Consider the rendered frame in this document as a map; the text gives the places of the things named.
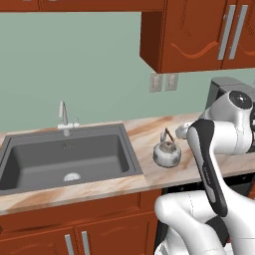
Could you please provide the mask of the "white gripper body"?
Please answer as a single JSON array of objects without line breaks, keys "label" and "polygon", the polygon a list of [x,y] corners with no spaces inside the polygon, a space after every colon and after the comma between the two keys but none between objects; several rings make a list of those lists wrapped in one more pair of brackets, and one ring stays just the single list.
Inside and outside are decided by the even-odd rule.
[{"label": "white gripper body", "polygon": [[176,130],[175,130],[175,135],[178,139],[186,139],[187,138],[187,132],[190,126],[192,125],[192,122],[184,123],[180,125]]}]

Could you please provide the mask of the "grey metal kettle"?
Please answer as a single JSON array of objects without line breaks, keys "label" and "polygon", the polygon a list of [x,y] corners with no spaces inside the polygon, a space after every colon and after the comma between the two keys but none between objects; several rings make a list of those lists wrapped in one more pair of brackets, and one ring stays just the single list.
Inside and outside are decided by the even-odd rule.
[{"label": "grey metal kettle", "polygon": [[154,162],[165,168],[176,167],[181,159],[181,149],[175,144],[168,128],[160,134],[160,142],[153,148]]}]

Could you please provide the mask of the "black under-counter appliance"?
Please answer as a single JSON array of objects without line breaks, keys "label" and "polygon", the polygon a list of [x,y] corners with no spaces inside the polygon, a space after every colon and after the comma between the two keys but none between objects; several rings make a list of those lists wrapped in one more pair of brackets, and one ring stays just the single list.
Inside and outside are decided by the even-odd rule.
[{"label": "black under-counter appliance", "polygon": [[154,255],[234,255],[227,226],[212,210],[202,182],[165,188],[154,212],[165,226],[157,230],[161,241],[155,241]]}]

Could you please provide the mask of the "dark grey counter appliance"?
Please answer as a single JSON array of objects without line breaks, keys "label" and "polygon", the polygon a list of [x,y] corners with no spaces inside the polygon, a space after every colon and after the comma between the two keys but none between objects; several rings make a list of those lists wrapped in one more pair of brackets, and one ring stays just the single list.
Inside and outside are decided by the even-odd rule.
[{"label": "dark grey counter appliance", "polygon": [[216,77],[211,80],[207,96],[206,108],[208,109],[219,97],[230,91],[241,91],[247,94],[255,103],[255,88],[230,77]]}]

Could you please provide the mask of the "silver tap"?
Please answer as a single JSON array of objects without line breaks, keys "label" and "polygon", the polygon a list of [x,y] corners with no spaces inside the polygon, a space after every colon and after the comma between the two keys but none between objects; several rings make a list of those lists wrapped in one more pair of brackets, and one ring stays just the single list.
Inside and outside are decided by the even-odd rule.
[{"label": "silver tap", "polygon": [[68,122],[68,114],[66,104],[64,101],[60,101],[59,119],[62,121],[62,123],[58,124],[58,130],[61,130],[64,133],[64,136],[70,136],[71,130],[74,128],[78,128],[80,126],[79,122],[75,123]]}]

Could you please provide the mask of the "dark grey sink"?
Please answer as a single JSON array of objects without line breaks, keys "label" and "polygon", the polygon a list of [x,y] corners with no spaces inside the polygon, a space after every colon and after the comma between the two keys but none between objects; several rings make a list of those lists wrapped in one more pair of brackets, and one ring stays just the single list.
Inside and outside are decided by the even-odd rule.
[{"label": "dark grey sink", "polygon": [[12,134],[0,148],[0,196],[140,174],[122,124]]}]

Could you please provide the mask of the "red-brown base cupboard door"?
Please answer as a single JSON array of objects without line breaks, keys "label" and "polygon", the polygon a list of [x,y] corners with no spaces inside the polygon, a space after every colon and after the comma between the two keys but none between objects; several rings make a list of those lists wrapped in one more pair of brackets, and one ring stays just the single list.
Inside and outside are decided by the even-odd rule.
[{"label": "red-brown base cupboard door", "polygon": [[80,224],[75,227],[79,255],[87,231],[91,255],[153,255],[157,219],[153,212]]},{"label": "red-brown base cupboard door", "polygon": [[0,255],[69,255],[65,234],[71,235],[74,255],[78,255],[71,227],[2,239]]}]

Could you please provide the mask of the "red-brown drawer front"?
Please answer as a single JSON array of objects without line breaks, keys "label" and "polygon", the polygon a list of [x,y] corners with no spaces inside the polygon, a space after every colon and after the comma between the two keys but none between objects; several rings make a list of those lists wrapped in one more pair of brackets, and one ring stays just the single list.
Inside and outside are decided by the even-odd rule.
[{"label": "red-brown drawer front", "polygon": [[3,232],[28,231],[139,210],[140,194],[126,194],[0,216]]}]

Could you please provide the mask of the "grey wall socket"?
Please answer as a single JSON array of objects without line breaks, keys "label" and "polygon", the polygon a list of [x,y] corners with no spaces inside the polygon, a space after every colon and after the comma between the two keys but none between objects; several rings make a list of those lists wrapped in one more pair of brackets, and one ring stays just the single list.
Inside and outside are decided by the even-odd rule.
[{"label": "grey wall socket", "polygon": [[177,89],[178,73],[170,73],[166,75],[165,89],[167,91],[175,91]]},{"label": "grey wall socket", "polygon": [[149,91],[151,93],[160,92],[162,88],[162,74],[151,73],[149,82]]}]

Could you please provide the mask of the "wide red-brown wall cupboard door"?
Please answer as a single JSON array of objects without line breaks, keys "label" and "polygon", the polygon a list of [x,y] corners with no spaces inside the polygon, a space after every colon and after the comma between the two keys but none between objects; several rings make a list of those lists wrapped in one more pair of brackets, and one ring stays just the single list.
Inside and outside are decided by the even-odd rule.
[{"label": "wide red-brown wall cupboard door", "polygon": [[227,0],[168,0],[162,43],[163,73],[218,70]]}]

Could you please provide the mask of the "narrow red-brown wall cupboard door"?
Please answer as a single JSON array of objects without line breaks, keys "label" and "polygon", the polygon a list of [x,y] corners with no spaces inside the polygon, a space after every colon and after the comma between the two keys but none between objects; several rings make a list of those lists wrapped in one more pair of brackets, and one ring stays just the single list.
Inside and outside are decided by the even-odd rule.
[{"label": "narrow red-brown wall cupboard door", "polygon": [[[221,69],[228,70],[255,68],[255,0],[231,0],[230,3],[236,5],[236,9]],[[229,60],[229,52],[231,49],[241,5],[248,5],[248,9],[238,42],[235,58],[233,60]]]}]

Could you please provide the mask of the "red-brown wall cupboard run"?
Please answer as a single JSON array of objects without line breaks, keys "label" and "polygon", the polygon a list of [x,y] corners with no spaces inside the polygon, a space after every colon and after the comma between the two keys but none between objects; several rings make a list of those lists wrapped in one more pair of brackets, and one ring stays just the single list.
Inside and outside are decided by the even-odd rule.
[{"label": "red-brown wall cupboard run", "polygon": [[149,12],[166,0],[0,0],[0,12]]}]

